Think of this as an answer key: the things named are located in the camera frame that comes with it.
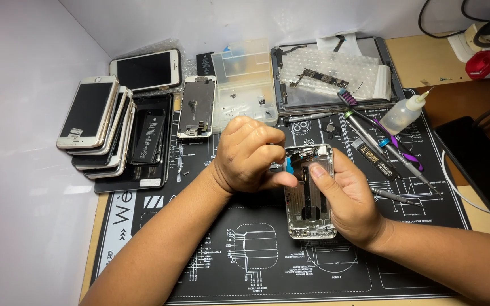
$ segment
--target label sticker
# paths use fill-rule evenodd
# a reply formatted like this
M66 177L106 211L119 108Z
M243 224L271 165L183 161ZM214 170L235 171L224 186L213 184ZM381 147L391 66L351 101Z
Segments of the label sticker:
M140 187L156 187L160 186L160 183L162 182L161 178L145 178L140 181Z
M78 138L79 138L80 136L75 135L75 134L69 134L67 137L68 137L69 139L74 140L74 141L78 141Z
M71 129L71 132L70 133L73 133L73 134L78 134L78 135L82 135L82 132L84 132L83 129Z

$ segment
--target phone screen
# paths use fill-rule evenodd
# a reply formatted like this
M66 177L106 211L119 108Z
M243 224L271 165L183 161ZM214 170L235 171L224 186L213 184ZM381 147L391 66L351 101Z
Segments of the phone screen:
M462 117L434 130L490 210L490 138L483 129L472 127L473 121Z
M112 87L112 83L79 85L60 137L67 137L71 132L81 137L97 136Z
M119 60L117 62L120 85L132 90L172 82L170 52Z

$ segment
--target phone battery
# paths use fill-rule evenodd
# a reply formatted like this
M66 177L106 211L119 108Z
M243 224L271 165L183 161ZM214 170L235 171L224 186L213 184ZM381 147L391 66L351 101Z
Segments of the phone battery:
M164 128L164 116L147 115L139 140L134 150L132 162L152 163Z

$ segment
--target right hand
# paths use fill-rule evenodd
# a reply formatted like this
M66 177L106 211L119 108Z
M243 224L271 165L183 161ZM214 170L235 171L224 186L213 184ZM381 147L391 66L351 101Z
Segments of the right hand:
M330 202L332 223L347 240L371 249L386 229L366 176L342 152L333 149L334 177L319 164L309 167L313 182Z

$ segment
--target bubble wrap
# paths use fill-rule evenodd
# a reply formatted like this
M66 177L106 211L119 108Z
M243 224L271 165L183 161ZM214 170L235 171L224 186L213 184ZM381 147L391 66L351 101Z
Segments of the bubble wrap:
M117 56L115 59L138 56L146 53L160 52L166 51L170 49L177 49L181 52L181 84L177 87L164 89L164 90L151 90L149 92L141 92L137 94L133 94L133 97L146 97L146 96L157 96L164 95L169 93L181 92L183 87L185 86L185 79L189 76L197 75L196 68L196 60L195 59L186 59L185 49L182 47L181 42L177 38L168 38L152 45L144 46L142 48L136 49L132 52L128 52L126 54L122 54Z
M279 80L285 82L287 86L299 79L297 75L301 75L305 67L349 82L348 91L354 92L358 89L353 96L370 99L373 95L379 63L377 58L300 48L283 56L282 59L283 67L279 72ZM339 90L339 87L305 76L298 86L332 92Z

